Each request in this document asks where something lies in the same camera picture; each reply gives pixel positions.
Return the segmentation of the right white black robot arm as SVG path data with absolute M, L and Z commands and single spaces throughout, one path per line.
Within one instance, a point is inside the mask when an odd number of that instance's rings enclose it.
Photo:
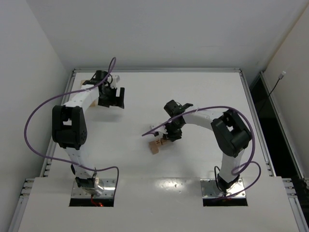
M 163 134 L 165 140 L 172 142 L 182 138 L 182 127 L 192 124 L 211 130 L 221 151 L 223 152 L 222 164 L 217 177 L 217 188 L 227 193 L 227 190 L 238 181 L 239 174 L 236 174 L 236 167 L 244 150 L 248 147 L 252 134 L 234 110 L 227 110 L 219 117 L 210 110 L 200 113 L 186 114 L 185 110 L 192 104 L 178 105 L 170 100 L 164 106 L 164 110 L 172 118 L 172 121 L 165 124 L 166 132 Z

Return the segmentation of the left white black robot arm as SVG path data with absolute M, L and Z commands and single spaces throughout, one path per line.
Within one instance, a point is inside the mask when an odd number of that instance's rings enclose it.
M 89 193 L 99 190 L 99 178 L 84 146 L 87 140 L 86 110 L 94 103 L 124 108 L 125 88 L 118 88 L 118 75 L 97 70 L 81 83 L 71 100 L 52 109 L 52 138 L 68 154 L 77 186 Z

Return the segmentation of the small wooden cube block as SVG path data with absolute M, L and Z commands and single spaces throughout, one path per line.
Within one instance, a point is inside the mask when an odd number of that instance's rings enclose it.
M 164 138 L 161 138 L 160 141 L 161 141 L 161 145 L 167 145 L 167 144 L 171 143 L 171 140 L 166 140 Z

